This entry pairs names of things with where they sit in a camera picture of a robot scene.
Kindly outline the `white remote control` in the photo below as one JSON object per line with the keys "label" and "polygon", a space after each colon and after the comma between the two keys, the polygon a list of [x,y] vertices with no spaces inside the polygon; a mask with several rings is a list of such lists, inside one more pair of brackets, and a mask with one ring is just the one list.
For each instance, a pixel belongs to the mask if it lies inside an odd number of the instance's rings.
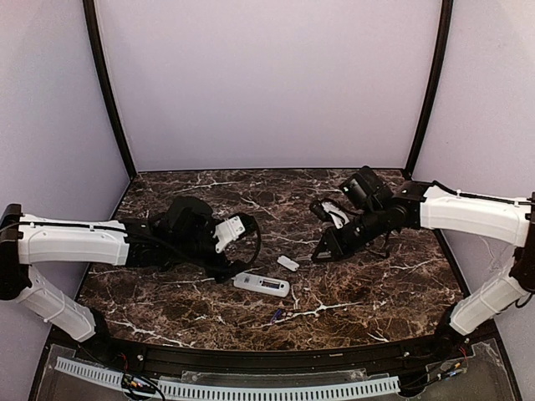
{"label": "white remote control", "polygon": [[275,297],[286,297],[291,288],[287,281],[246,272],[237,274],[232,283],[234,287],[239,289]]}

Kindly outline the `white battery cover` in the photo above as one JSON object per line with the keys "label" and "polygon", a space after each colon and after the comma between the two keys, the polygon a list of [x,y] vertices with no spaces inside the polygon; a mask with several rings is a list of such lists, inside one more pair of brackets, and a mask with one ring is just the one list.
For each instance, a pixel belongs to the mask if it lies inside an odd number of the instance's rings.
{"label": "white battery cover", "polygon": [[291,272],[295,272],[295,271],[297,271],[299,269],[299,264],[296,261],[290,259],[287,256],[280,256],[277,259],[277,263],[280,266],[285,267],[286,269],[288,269]]}

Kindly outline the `purple battery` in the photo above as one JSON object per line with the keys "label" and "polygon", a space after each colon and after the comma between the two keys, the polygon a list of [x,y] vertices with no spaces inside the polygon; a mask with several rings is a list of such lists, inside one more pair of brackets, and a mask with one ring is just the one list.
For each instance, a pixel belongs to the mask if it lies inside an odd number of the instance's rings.
{"label": "purple battery", "polygon": [[282,309],[278,309],[272,316],[272,318],[270,319],[269,323],[270,324],[274,324],[283,314],[283,310]]}

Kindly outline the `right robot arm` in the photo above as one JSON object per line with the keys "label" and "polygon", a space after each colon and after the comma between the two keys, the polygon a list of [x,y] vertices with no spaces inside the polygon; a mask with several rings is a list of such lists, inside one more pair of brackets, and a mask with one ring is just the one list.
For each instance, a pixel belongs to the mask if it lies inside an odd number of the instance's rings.
{"label": "right robot arm", "polygon": [[378,237],[404,229],[452,231],[507,243],[511,266],[503,267],[469,297],[445,312],[436,336],[466,338],[482,323],[534,293],[534,198],[499,197],[453,190],[437,180],[407,180],[393,190],[368,166],[339,185],[352,205],[314,200],[310,210],[324,223],[312,260],[348,259]]}

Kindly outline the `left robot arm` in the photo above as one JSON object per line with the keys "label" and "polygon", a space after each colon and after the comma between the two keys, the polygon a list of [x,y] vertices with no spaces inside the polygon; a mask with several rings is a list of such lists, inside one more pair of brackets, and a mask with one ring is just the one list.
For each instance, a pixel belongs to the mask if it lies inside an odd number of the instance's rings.
{"label": "left robot arm", "polygon": [[1,217],[1,298],[23,304],[85,343],[107,336],[104,319],[51,284],[36,264],[90,262],[168,270],[189,263],[223,283],[250,267],[225,254],[228,245],[249,235],[261,235],[254,217],[236,213],[217,219],[205,201],[192,196],[177,196],[167,211],[145,220],[103,222],[50,220],[10,204]]}

